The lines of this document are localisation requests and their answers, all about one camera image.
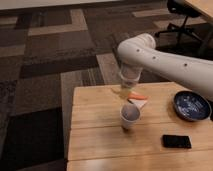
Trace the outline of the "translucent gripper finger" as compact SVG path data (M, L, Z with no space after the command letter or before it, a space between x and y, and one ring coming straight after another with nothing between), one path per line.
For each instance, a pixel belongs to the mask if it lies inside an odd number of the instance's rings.
M128 99L132 94L132 90L130 88L122 87L120 96L124 99Z
M123 90L123 89L121 88L120 85L111 88L111 91L112 91L113 93L115 93L115 94L120 94L120 93L122 92L122 90Z

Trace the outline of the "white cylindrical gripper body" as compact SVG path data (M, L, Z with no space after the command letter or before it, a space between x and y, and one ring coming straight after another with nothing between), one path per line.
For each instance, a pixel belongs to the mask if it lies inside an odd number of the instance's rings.
M122 63L119 72L121 78L121 85L125 88L134 87L140 79L141 72L142 72L141 67L136 67Z

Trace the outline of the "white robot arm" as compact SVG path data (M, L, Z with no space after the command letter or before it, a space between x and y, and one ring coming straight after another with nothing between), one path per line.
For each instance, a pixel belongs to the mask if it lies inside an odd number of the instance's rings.
M133 87L146 69L213 102L213 61L158 51L155 39L147 33L122 41L117 52L125 87Z

